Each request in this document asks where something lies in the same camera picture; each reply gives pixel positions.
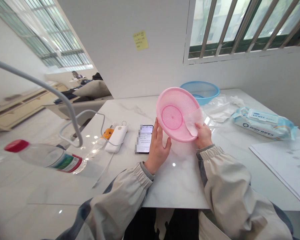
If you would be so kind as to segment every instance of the white power bank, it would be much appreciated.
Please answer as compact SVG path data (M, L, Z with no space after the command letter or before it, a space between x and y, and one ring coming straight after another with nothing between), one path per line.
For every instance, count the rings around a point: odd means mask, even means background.
M128 128L127 126L116 126L116 128L113 131L113 134L109 139L109 142L119 146L113 146L110 143L107 143L104 149L106 152L113 152L113 153L119 152L121 143L123 142L124 136L127 133L127 128Z

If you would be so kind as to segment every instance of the beige jacket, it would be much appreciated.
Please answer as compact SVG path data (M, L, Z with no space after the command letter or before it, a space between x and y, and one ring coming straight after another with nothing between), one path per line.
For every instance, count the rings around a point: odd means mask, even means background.
M197 156L217 225L199 210L199 239L292 239L289 219L251 188L250 173L241 163L214 145L198 150ZM143 163L123 171L102 195L79 208L74 225L57 239L122 239L152 181Z

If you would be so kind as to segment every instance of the elastic cuff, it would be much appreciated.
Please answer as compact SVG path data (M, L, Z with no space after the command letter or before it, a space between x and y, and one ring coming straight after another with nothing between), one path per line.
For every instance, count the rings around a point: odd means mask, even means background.
M144 189L148 189L151 186L152 181L144 173L143 169L141 168L141 164L140 163L137 163L133 167L133 173L135 174L135 176L137 177L137 180L140 182L141 186Z
M214 146L214 147L212 147L212 148L210 148L210 149L208 149L204 152L200 152L200 155L202 157L202 160L204 161L204 160L208 160L210 158L213 158L217 155L220 155L222 153L223 153L223 150L222 150L221 147Z
M147 175L147 177L148 177L151 181L153 181L154 175L152 175L152 174L148 171L148 169L144 166L144 162L140 162L140 166L141 166L143 172Z
M215 146L215 144L212 144L212 145L210 145L210 146L208 146L208 147L198 149L198 150L197 150L197 153L201 153L201 152L203 152L203 151L205 151L205 150L208 150L208 149L210 149L210 148L212 148L212 147L214 147L214 146Z

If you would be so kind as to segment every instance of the plastic colander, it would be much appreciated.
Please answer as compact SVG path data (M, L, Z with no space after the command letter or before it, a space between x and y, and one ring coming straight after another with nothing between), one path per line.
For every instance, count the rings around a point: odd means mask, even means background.
M157 118L165 133L178 142L191 142L197 137L190 134L183 116L200 108L188 91L172 87L164 90L157 101Z

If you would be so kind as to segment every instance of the yellow sticky note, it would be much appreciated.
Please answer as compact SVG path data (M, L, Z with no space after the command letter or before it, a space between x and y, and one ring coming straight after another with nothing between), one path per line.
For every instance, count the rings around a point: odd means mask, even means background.
M144 31L135 33L133 35L133 39L134 39L134 43L136 44L136 48L138 51L149 47L146 33Z

